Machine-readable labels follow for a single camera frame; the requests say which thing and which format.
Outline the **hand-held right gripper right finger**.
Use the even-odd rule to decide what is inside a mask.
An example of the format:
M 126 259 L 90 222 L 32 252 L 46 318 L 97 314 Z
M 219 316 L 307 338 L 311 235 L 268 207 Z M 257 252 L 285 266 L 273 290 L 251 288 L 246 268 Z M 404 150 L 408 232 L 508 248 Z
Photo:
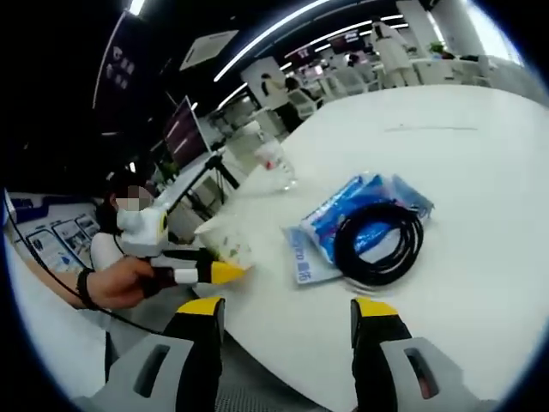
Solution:
M 351 300 L 352 372 L 358 411 L 481 411 L 461 368 L 413 337 L 392 306 Z

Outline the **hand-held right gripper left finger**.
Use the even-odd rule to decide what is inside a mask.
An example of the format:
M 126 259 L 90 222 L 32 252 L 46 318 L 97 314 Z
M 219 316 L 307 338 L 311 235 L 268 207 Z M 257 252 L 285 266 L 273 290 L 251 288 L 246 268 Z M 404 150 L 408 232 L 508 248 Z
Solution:
M 222 373 L 225 300 L 191 300 L 164 332 L 121 355 L 92 396 L 93 411 L 214 411 Z

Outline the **person's left hand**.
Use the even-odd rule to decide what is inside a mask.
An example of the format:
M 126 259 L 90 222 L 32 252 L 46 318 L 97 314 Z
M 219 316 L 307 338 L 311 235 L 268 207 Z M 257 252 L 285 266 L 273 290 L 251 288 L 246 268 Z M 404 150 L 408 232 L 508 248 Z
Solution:
M 154 279 L 152 266 L 136 257 L 123 257 L 87 277 L 92 302 L 105 309 L 131 308 L 146 299 L 143 284 Z

